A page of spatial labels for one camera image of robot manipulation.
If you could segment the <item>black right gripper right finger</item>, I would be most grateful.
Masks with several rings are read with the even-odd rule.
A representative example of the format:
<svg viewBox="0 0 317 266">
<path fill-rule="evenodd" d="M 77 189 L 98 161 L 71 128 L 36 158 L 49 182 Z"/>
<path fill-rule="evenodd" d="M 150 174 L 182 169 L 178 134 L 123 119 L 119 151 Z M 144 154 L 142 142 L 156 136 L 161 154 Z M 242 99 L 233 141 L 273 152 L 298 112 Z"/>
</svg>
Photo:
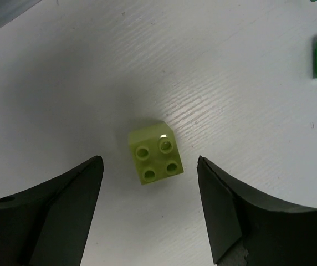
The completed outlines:
<svg viewBox="0 0 317 266">
<path fill-rule="evenodd" d="M 197 175 L 215 265 L 317 265 L 317 208 L 266 194 L 205 157 Z"/>
</svg>

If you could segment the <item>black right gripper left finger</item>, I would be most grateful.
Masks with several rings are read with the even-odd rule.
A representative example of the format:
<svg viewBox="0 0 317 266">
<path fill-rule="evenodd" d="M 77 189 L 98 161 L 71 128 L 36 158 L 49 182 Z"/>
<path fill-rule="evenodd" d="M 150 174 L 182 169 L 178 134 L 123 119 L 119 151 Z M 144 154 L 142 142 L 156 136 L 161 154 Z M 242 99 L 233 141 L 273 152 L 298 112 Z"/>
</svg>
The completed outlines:
<svg viewBox="0 0 317 266">
<path fill-rule="evenodd" d="M 0 198 L 0 265 L 80 265 L 103 178 L 100 156 Z"/>
</svg>

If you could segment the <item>light green lego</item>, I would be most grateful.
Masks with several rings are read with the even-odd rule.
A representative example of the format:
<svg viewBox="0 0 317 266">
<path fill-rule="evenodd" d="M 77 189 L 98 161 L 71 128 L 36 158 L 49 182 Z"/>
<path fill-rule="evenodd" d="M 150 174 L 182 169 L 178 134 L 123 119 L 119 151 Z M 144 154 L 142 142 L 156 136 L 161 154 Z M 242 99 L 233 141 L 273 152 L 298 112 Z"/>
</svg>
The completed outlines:
<svg viewBox="0 0 317 266">
<path fill-rule="evenodd" d="M 142 185 L 184 173 L 175 134 L 165 122 L 131 131 L 128 145 Z"/>
</svg>

